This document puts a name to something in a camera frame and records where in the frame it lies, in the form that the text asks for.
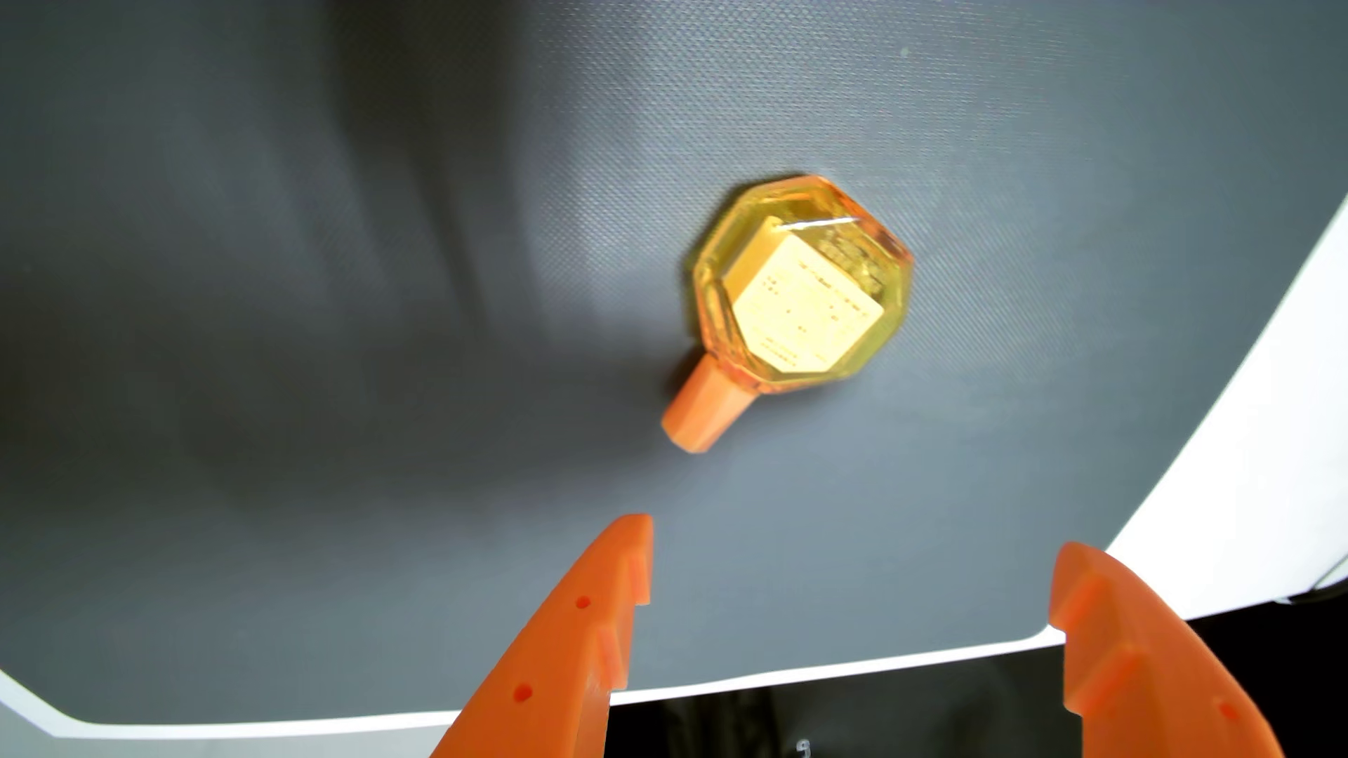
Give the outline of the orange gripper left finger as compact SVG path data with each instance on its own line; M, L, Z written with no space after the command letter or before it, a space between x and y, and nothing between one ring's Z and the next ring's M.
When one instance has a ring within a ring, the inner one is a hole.
M603 757L652 558L652 518L615 519L532 612L431 757Z

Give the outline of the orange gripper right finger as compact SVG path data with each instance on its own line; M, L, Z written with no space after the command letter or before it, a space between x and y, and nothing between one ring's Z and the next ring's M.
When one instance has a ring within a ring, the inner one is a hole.
M1108 553L1061 548L1049 623L1065 634L1064 707L1082 722L1082 757L1283 757L1188 622Z

